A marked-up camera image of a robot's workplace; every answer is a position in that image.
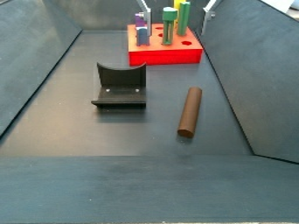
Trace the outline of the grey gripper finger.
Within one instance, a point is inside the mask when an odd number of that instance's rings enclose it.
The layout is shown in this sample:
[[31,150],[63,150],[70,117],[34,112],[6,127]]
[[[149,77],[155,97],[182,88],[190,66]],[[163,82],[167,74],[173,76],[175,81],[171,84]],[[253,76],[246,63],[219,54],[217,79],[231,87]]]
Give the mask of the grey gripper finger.
[[205,17],[203,17],[201,34],[205,34],[206,28],[207,28],[207,23],[217,15],[215,10],[217,10],[221,2],[222,2],[222,0],[210,0],[207,5],[203,7]]
[[138,5],[143,11],[143,17],[147,25],[147,36],[153,35],[153,11],[147,6],[146,0],[137,0]]

